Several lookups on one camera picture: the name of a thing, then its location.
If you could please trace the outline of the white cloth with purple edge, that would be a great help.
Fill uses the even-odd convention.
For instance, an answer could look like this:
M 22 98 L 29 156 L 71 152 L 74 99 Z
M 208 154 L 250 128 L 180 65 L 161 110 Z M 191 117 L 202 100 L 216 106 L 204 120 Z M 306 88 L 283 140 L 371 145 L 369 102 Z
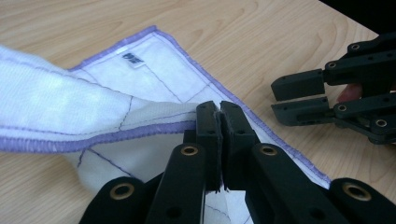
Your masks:
M 68 70 L 0 45 L 0 152 L 63 155 L 91 192 L 161 173 L 206 101 L 240 102 L 155 26 Z

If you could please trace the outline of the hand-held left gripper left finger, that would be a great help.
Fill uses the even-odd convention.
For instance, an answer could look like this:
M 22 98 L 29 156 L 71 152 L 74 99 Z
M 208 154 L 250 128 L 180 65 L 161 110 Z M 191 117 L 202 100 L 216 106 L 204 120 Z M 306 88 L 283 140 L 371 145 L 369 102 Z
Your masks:
M 213 101 L 199 104 L 196 107 L 195 129 L 184 132 L 183 142 L 194 143 L 204 148 L 206 190 L 219 191 L 222 134 L 219 110 Z

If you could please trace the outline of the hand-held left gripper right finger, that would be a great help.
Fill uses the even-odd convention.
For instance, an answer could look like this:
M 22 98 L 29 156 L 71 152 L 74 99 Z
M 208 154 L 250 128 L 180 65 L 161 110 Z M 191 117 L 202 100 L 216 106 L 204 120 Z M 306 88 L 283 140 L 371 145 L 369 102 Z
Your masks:
M 249 152 L 259 140 L 240 105 L 222 101 L 220 111 L 224 187 L 230 190 L 245 190 Z

